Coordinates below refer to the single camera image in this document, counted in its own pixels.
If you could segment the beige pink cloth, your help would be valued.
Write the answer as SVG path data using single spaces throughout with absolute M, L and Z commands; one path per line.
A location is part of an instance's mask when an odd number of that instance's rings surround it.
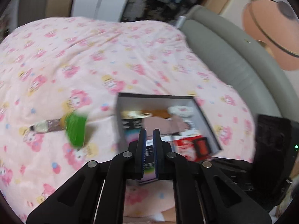
M 153 133 L 154 130 L 159 130 L 161 135 L 181 133 L 191 128 L 188 123 L 184 122 L 183 118 L 177 115 L 168 119 L 157 116 L 144 118 L 142 120 L 142 127 L 147 133 Z

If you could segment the pink cartoon print blanket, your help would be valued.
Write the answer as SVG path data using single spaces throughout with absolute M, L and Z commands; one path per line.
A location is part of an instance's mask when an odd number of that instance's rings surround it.
M 221 145 L 219 157 L 253 160 L 245 102 L 178 29 L 157 21 L 34 21 L 1 43 L 1 192 L 22 222 L 87 161 L 115 156 L 120 92 L 193 96 Z M 88 116 L 82 148 L 64 130 L 29 129 L 72 111 Z

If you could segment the white fluffy plush toy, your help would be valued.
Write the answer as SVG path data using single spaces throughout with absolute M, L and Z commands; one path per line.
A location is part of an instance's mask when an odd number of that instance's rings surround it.
M 194 110 L 192 107 L 188 106 L 171 106 L 167 109 L 170 115 L 176 115 L 183 118 L 192 117 L 194 114 Z

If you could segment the grey padded headboard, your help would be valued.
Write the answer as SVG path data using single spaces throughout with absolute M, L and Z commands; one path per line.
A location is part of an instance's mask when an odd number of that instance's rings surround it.
M 177 22 L 187 44 L 203 63 L 233 87 L 251 115 L 298 120 L 298 97 L 274 58 L 227 19 L 193 6 Z

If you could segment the red portrait poster card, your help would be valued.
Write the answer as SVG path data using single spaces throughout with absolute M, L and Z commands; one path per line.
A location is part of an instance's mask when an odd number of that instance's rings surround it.
M 197 138 L 204 137 L 202 135 L 198 136 L 176 136 L 174 138 L 173 144 L 175 146 L 175 151 L 180 155 L 184 156 L 188 161 L 200 162 L 204 159 L 207 159 L 212 152 L 206 157 L 197 157 L 193 140 Z

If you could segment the grey cabinet with boxes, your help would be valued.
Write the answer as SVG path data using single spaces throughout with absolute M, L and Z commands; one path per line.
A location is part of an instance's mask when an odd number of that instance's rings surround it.
M 70 17 L 73 0 L 19 0 L 18 24 L 49 17 Z

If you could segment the black box with colourful print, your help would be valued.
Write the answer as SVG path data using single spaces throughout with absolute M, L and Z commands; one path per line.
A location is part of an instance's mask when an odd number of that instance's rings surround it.
M 125 134 L 125 139 L 127 143 L 137 141 L 139 139 L 139 133 L 142 128 L 145 126 L 142 125 L 143 118 L 135 119 L 123 119 L 123 129 Z M 144 175 L 140 184 L 150 183 L 156 181 L 155 174 L 155 163 L 154 163 L 154 149 L 152 143 L 152 133 L 153 130 L 146 130 L 147 132 L 147 144 L 145 150 L 145 163 L 144 163 Z

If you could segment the black cardboard storage box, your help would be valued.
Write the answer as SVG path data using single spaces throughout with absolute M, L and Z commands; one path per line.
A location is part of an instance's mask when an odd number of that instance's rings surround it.
M 188 123 L 191 128 L 184 132 L 174 133 L 171 135 L 160 134 L 161 139 L 170 143 L 172 150 L 175 151 L 173 141 L 176 136 L 188 137 L 202 135 L 207 138 L 211 147 L 212 154 L 210 156 L 219 153 L 222 150 L 221 145 L 216 139 L 216 135 L 212 130 L 211 124 L 193 96 L 142 95 L 130 93 L 119 93 L 117 96 L 115 113 L 119 133 L 119 151 L 123 152 L 129 146 L 129 143 L 127 143 L 125 139 L 122 124 L 123 119 L 144 119 L 152 116 L 168 119 L 173 116 L 168 113 L 168 107 L 177 105 L 193 108 L 193 116 L 183 118 L 184 122 Z

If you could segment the green yellow corn snack bag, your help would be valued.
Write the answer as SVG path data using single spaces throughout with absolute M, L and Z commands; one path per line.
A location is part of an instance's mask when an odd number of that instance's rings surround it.
M 86 114 L 72 111 L 59 119 L 43 120 L 35 123 L 29 129 L 36 133 L 51 133 L 64 130 L 71 146 L 82 148 L 85 144 L 87 119 L 88 116 Z

